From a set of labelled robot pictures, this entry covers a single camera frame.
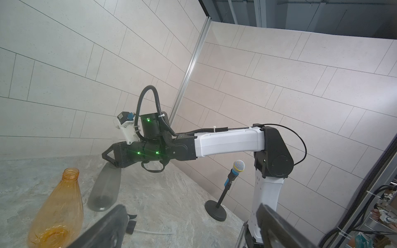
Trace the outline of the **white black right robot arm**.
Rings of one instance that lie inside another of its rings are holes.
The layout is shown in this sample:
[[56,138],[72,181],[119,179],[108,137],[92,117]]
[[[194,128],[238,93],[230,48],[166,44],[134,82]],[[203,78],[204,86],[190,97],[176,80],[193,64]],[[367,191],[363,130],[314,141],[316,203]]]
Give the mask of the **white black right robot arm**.
[[135,163],[170,160],[189,161],[218,154],[243,151],[254,153],[255,184],[252,210],[244,223],[237,247],[261,248],[264,241],[256,213],[260,205],[276,209],[285,178],[294,168],[294,160],[274,125],[255,124],[248,128],[210,128],[175,133],[165,112],[137,115],[122,112],[116,126],[125,141],[112,144],[102,158],[118,168]]

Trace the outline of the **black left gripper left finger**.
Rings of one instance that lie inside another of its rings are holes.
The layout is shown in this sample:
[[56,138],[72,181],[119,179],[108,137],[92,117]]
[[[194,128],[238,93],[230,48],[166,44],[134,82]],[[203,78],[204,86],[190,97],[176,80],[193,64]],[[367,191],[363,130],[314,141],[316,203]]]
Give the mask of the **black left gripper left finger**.
[[128,221],[126,207],[117,205],[68,248],[121,248]]

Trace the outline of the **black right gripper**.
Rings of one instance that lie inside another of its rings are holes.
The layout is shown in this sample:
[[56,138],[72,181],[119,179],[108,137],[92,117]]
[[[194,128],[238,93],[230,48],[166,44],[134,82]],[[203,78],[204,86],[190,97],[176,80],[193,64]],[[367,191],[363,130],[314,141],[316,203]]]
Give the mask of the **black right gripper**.
[[[128,167],[138,162],[146,160],[144,155],[144,143],[141,141],[132,142],[130,145],[127,142],[119,142],[111,145],[102,153],[102,158],[116,167]],[[114,159],[109,156],[113,151]]]

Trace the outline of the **orange translucent spray bottle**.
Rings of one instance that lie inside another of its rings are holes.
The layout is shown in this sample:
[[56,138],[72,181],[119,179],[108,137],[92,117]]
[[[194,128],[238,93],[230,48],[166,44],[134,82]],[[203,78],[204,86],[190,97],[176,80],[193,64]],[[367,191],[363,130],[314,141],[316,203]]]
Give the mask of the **orange translucent spray bottle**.
[[78,177],[77,168],[64,170],[30,227],[29,248],[66,248],[78,238],[84,220]]

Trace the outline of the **clear grey spray bottle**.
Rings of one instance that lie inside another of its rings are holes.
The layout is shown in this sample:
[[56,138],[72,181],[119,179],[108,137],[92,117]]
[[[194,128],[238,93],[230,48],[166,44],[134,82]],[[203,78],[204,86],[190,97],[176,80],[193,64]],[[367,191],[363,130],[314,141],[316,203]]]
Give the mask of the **clear grey spray bottle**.
[[88,207],[95,212],[111,208],[117,201],[121,186],[122,169],[106,163],[92,188]]

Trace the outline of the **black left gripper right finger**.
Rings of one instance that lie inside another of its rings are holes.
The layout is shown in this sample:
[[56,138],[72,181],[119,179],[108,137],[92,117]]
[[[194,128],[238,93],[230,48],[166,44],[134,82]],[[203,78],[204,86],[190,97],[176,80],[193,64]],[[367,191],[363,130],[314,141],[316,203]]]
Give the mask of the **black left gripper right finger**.
[[268,205],[259,205],[256,218],[265,248],[317,248]]

